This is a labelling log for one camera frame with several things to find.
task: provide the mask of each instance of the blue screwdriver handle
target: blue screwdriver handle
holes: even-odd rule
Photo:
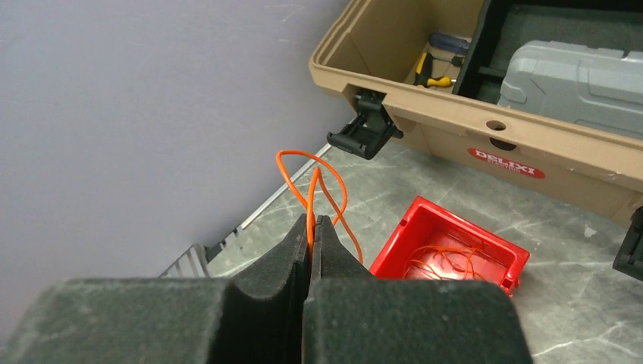
[[[443,51],[452,52],[457,55],[466,55],[466,52],[469,50],[469,42],[457,36],[450,36],[444,33],[431,34],[428,42],[433,48],[442,49]]]

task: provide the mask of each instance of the brand sticker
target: brand sticker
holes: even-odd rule
[[[469,154],[476,157],[477,159],[480,159],[481,161],[497,165],[498,167],[502,167],[504,169],[508,169],[510,171],[520,173],[528,177],[544,178],[543,171],[528,165],[524,165],[522,163],[514,162],[505,157],[499,157],[491,153],[483,152],[476,148],[469,148]]]

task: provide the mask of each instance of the red plastic box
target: red plastic box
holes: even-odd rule
[[[447,264],[446,256],[428,250],[434,247],[471,253],[452,254]],[[529,256],[527,250],[418,196],[370,271],[378,278],[484,279],[511,295]],[[435,272],[439,278],[432,277]]]

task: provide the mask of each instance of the black tray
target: black tray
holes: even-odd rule
[[[532,40],[643,51],[643,2],[487,0],[453,93],[497,103],[513,53]]]

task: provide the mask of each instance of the gray wall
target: gray wall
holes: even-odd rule
[[[347,2],[0,2],[0,342],[54,280],[222,238],[351,119],[307,68]]]

